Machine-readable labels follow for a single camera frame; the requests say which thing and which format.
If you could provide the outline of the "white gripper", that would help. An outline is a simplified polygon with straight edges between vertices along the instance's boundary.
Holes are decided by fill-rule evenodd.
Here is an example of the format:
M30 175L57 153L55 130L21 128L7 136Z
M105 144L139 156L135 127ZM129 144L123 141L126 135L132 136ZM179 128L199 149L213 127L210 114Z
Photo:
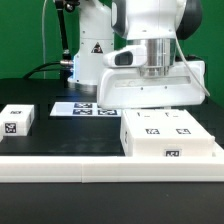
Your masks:
M203 61L176 62L167 75L147 76L139 68L105 69L97 103L104 109L198 105L205 99Z

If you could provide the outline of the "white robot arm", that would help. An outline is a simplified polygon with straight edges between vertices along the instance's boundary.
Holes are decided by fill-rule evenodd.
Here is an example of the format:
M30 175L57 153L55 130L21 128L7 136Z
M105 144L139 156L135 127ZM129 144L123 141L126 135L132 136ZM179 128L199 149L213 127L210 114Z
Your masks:
M82 9L70 83L105 109L203 102L205 62L186 60L179 45L201 24L200 0L112 0L101 11L96 0Z

